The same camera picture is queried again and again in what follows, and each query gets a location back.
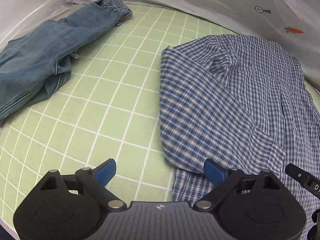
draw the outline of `jeans seam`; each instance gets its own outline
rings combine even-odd
[[[91,2],[90,4],[92,4],[93,6],[99,8],[99,9],[111,9],[115,12],[119,11],[119,10],[122,10],[122,9],[127,9],[127,7],[114,7],[114,6],[100,6],[98,5],[97,3],[95,2]]]
[[[20,101],[22,101],[23,99],[25,99],[28,95],[32,94],[43,82],[41,82],[40,84],[36,85],[34,88],[31,88],[30,90],[28,90],[27,92],[21,94],[18,97],[15,97],[13,100],[11,100],[9,103],[7,103],[5,106],[3,106],[0,109],[0,115],[5,113],[7,110],[9,110],[11,107],[13,107],[14,105],[16,105],[17,103],[19,103]]]
[[[33,31],[29,32],[28,34],[26,34],[23,39],[21,39],[21,41],[19,41],[16,45],[14,45],[11,49],[7,50],[6,52],[4,52],[1,56],[0,59],[2,58],[3,55],[5,55],[7,52],[9,52],[10,50],[14,49],[16,46],[18,46],[26,37],[28,37],[31,33],[33,33],[36,29],[38,29],[42,24],[44,24],[45,22],[48,21],[53,21],[53,20],[46,20],[43,23],[41,23],[37,28],[35,28]]]
[[[187,185],[187,183],[188,183],[188,181],[190,180],[190,172],[188,173],[188,179],[187,179],[187,181],[185,182],[185,184]],[[183,189],[182,189],[182,192],[180,193],[180,197],[178,198],[178,201],[181,201],[181,198],[182,198],[182,196],[183,196],[183,194],[185,193],[185,191],[186,191],[186,188],[187,187],[184,187]]]
[[[58,62],[59,62],[60,60],[64,59],[66,56],[70,55],[72,52],[75,52],[76,50],[77,50],[77,49],[74,49],[73,51],[68,52],[66,55],[60,57],[60,58],[56,61],[56,63],[54,64],[54,67],[55,67],[55,69],[56,69],[55,75],[61,73],[61,68],[59,67]]]
[[[60,87],[61,82],[62,82],[62,80],[61,80],[61,75],[59,75],[57,86],[56,86],[56,88],[53,90],[52,94]]]

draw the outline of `blue gripper pad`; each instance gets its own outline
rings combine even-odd
[[[114,159],[108,159],[92,170],[96,182],[105,187],[116,174],[117,165]]]
[[[229,175],[229,171],[212,159],[206,159],[203,165],[204,175],[216,187]]]

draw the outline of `white plastic sheet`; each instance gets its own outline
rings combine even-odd
[[[47,0],[39,8],[30,12],[19,21],[9,32],[2,32],[0,38],[0,52],[7,46],[8,41],[20,38],[33,31],[42,22],[52,19],[70,9],[65,0]]]
[[[320,0],[123,1],[177,8],[241,34],[277,41],[300,60],[305,76],[320,85]]]

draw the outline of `white fabric backdrop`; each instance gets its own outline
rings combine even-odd
[[[86,3],[94,0],[66,1]],[[320,0],[123,1],[166,5],[201,16],[241,34],[277,41],[300,60],[305,76],[320,85]],[[296,28],[304,33],[287,33],[285,27]]]

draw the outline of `metal screw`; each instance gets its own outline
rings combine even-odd
[[[108,202],[108,206],[114,209],[123,207],[124,203],[121,200],[111,200]]]
[[[212,207],[212,204],[209,201],[201,200],[196,203],[196,206],[201,209],[208,209]]]

